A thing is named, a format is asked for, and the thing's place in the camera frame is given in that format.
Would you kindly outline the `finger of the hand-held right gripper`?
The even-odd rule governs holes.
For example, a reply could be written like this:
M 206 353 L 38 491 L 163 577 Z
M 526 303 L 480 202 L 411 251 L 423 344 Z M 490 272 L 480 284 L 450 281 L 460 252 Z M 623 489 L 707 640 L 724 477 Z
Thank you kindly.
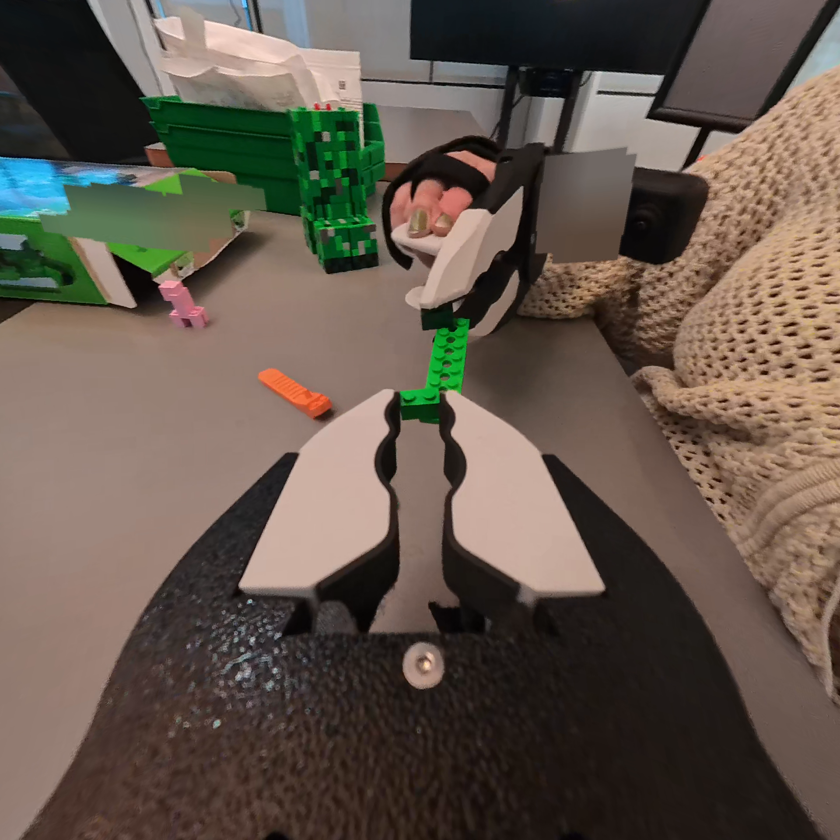
M 422 310 L 439 308 L 463 298 L 472 288 L 477 274 L 476 260 L 490 225 L 488 210 L 468 209 L 444 237 L 419 293 Z
M 459 305 L 469 321 L 468 336 L 483 339 L 510 318 L 527 277 L 527 227 L 522 224 L 525 190 L 521 186 L 490 215 Z

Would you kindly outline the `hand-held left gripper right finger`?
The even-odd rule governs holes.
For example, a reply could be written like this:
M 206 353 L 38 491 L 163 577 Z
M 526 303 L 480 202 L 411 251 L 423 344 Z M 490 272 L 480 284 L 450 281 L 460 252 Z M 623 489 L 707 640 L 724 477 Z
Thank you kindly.
M 534 607 L 605 591 L 532 442 L 458 392 L 440 396 L 439 433 L 450 485 L 443 573 L 463 606 Z

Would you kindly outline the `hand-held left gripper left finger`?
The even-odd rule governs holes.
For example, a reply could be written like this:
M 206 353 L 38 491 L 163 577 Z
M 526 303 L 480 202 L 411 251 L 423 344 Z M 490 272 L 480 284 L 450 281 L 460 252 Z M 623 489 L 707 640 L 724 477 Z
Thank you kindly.
M 399 571 L 398 392 L 331 421 L 300 452 L 239 580 L 249 595 L 380 601 Z

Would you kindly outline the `wide green lego plate with holes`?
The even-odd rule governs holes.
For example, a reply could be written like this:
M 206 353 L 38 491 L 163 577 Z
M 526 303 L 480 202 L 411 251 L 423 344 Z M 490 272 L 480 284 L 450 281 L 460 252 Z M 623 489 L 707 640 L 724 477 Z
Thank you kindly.
M 468 339 L 469 321 L 466 318 L 457 318 L 454 327 L 436 331 L 427 369 L 427 389 L 462 392 Z

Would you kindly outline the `small bright green lego brick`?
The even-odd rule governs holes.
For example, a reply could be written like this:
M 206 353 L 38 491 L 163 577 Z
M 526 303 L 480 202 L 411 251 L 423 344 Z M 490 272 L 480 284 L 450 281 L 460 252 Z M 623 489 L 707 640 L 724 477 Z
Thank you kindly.
M 439 423 L 440 391 L 435 388 L 400 392 L 400 412 L 403 421 L 417 420 L 424 424 Z

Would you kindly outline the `green pixelated lego model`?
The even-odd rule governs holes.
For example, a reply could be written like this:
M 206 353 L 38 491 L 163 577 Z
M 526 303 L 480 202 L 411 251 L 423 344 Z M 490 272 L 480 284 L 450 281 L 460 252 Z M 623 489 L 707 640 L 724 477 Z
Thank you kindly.
M 301 221 L 310 251 L 328 274 L 379 265 L 368 200 L 385 177 L 385 144 L 376 105 L 360 112 L 331 106 L 290 111 Z

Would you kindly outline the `pink lego pig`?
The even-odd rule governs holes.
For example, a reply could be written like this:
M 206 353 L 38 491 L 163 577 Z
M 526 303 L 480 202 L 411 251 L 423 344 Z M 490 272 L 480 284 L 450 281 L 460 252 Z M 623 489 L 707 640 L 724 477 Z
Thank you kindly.
M 159 285 L 165 301 L 171 305 L 170 321 L 178 328 L 203 329 L 208 324 L 204 307 L 195 304 L 190 291 L 180 280 L 165 280 Z

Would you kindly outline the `green lego box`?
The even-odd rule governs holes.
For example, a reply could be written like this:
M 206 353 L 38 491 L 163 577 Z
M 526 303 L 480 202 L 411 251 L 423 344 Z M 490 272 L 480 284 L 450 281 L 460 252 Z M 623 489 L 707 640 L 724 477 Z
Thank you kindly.
M 263 209 L 227 172 L 2 158 L 2 300 L 136 308 Z

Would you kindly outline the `person's right hand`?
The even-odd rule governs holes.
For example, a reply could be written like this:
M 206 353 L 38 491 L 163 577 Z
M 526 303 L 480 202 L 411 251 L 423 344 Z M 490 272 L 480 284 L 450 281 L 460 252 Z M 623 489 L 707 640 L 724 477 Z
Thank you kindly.
M 406 234 L 412 238 L 446 237 L 472 201 L 466 189 L 446 186 L 439 180 L 426 179 L 416 188 L 406 183 L 395 192 L 390 208 L 391 225 L 393 228 L 406 225 Z

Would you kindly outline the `orange brick separator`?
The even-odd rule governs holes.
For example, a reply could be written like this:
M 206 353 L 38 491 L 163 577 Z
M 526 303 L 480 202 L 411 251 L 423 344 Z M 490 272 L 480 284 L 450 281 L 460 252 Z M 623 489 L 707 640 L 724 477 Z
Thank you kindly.
M 319 418 L 333 409 L 326 395 L 309 390 L 278 369 L 263 370 L 258 373 L 258 379 L 262 385 L 311 419 Z

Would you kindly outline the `tilted dark monitor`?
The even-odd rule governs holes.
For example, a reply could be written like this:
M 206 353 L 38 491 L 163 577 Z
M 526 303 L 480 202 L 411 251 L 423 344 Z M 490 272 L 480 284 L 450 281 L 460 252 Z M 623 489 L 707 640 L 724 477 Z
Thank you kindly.
M 665 74 L 647 119 L 738 133 L 791 86 L 838 1 L 714 1 Z

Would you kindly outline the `large black monitor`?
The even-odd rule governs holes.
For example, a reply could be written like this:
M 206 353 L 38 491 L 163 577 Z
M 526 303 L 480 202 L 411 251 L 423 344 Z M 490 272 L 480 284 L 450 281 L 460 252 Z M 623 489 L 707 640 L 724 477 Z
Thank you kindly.
M 663 76 L 695 34 L 704 1 L 413 1 L 414 60 L 507 69 L 498 141 L 506 144 L 522 68 L 573 75 L 572 101 L 587 72 Z

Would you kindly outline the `cream knit sweater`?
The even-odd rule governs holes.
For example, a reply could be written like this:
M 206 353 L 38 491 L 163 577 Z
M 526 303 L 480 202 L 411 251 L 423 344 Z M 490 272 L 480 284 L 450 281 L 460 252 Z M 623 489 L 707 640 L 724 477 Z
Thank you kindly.
M 696 310 L 633 382 L 837 704 L 837 325 Z

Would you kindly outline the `white paper bags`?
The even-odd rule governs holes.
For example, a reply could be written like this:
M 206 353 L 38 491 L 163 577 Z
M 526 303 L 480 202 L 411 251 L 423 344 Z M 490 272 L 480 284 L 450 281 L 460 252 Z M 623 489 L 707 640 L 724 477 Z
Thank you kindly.
M 301 48 L 191 9 L 157 18 L 154 27 L 161 69 L 184 102 L 267 112 L 364 110 L 357 52 Z

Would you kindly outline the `black flat panel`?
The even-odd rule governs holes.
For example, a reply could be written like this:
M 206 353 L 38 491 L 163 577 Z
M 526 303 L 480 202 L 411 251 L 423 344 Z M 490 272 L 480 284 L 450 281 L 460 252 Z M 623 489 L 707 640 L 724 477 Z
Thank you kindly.
M 73 161 L 147 162 L 143 93 L 86 1 L 2 1 L 2 68 Z

